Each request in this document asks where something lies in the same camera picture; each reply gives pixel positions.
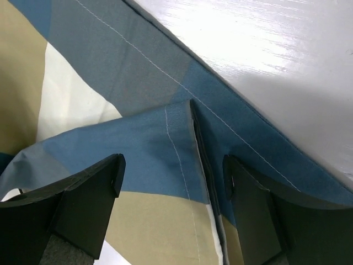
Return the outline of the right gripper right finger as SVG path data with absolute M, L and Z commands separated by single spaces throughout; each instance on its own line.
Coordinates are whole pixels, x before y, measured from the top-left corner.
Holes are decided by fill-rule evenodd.
M 351 264 L 352 207 L 317 199 L 223 158 L 245 264 Z

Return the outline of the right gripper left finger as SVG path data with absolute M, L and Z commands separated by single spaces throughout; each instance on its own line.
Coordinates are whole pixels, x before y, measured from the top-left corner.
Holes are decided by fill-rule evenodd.
M 85 170 L 1 203 L 2 264 L 93 264 L 99 259 L 125 158 Z

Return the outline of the blue beige white cloth placemat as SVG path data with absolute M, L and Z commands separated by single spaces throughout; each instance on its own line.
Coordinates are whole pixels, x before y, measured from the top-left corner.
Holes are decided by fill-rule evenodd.
M 2 1 L 1 203 L 113 154 L 93 264 L 245 264 L 226 155 L 352 207 L 352 2 Z

